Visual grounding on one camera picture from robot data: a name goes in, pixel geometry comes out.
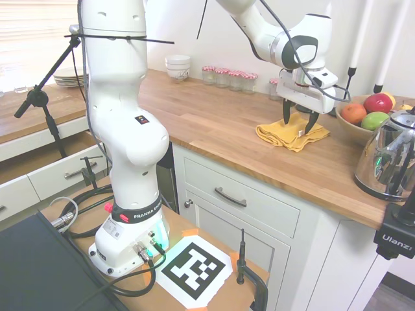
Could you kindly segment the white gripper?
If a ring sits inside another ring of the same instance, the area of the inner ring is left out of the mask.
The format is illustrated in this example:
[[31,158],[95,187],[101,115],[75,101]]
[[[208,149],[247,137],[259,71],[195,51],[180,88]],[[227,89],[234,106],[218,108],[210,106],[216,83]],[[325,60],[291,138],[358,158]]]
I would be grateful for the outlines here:
[[[312,78],[321,82],[320,88],[328,95],[334,97],[336,91],[334,85],[337,78],[327,69],[311,70],[308,72]],[[292,72],[283,69],[279,73],[277,94],[283,99],[283,120],[288,124],[291,116],[291,102],[312,110],[309,121],[305,126],[304,134],[307,135],[316,124],[320,114],[329,113],[335,105],[335,99],[328,97],[319,91],[302,69]]]

